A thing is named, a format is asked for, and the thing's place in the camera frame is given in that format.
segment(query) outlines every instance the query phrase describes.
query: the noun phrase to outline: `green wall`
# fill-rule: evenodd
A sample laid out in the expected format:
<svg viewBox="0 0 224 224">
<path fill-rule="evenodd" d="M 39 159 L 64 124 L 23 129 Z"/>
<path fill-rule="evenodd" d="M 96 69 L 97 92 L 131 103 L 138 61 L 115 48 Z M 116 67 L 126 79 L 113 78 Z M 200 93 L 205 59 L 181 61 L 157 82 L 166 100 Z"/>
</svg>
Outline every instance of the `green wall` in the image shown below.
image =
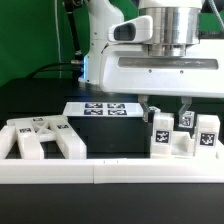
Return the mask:
<svg viewBox="0 0 224 224">
<path fill-rule="evenodd" d="M 110 0 L 125 14 L 125 19 L 137 15 L 129 0 Z M 62 60 L 73 57 L 73 48 L 67 17 L 58 0 L 59 29 Z M 76 11 L 81 48 L 89 48 L 88 13 L 85 7 Z M 218 30 L 213 15 L 203 15 L 201 29 Z M 54 0 L 7 0 L 0 3 L 0 85 L 10 79 L 25 77 L 36 68 L 58 61 L 54 17 Z M 59 74 L 47 74 L 59 77 Z"/>
</svg>

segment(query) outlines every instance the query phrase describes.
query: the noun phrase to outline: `white platform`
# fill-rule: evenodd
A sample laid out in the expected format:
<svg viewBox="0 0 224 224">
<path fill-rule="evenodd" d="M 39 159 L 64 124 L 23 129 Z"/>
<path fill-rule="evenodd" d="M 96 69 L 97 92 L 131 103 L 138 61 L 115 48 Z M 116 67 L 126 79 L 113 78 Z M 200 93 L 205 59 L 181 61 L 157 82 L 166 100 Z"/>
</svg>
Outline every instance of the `white platform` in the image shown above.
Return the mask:
<svg viewBox="0 0 224 224">
<path fill-rule="evenodd" d="M 166 159 L 156 153 L 152 154 L 154 158 L 158 156 L 156 159 L 86 159 L 84 145 L 76 139 L 77 134 L 64 116 L 15 119 L 7 123 L 0 132 L 0 142 L 7 143 L 4 147 L 0 145 L 0 184 L 224 183 L 224 147 L 218 140 L 213 158 L 193 157 L 194 139 L 185 132 L 173 131 L 171 155 Z M 19 135 L 24 140 L 35 133 L 39 142 L 47 141 L 46 136 L 58 140 L 65 159 L 27 156 L 4 159 Z M 22 150 L 32 152 L 28 145 L 23 145 Z"/>
<path fill-rule="evenodd" d="M 139 103 L 68 102 L 63 115 L 68 117 L 142 117 Z"/>
</svg>

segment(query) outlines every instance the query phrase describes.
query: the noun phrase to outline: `black table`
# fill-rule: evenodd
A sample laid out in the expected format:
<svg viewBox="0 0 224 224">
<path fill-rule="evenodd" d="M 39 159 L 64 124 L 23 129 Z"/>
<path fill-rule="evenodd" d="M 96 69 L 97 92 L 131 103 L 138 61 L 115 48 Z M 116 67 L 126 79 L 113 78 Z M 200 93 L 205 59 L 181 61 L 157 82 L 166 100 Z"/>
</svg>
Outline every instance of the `black table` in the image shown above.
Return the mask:
<svg viewBox="0 0 224 224">
<path fill-rule="evenodd" d="M 7 119 L 62 114 L 67 101 L 137 102 L 133 95 L 75 88 L 71 80 L 16 79 L 0 88 L 1 127 Z M 166 112 L 176 98 L 152 97 Z M 199 113 L 222 120 L 220 100 L 194 99 Z M 70 118 L 87 144 L 89 158 L 147 157 L 140 118 Z M 45 146 L 49 159 L 49 146 Z M 224 223 L 224 184 L 52 184 L 0 185 L 0 222 L 7 223 Z"/>
</svg>

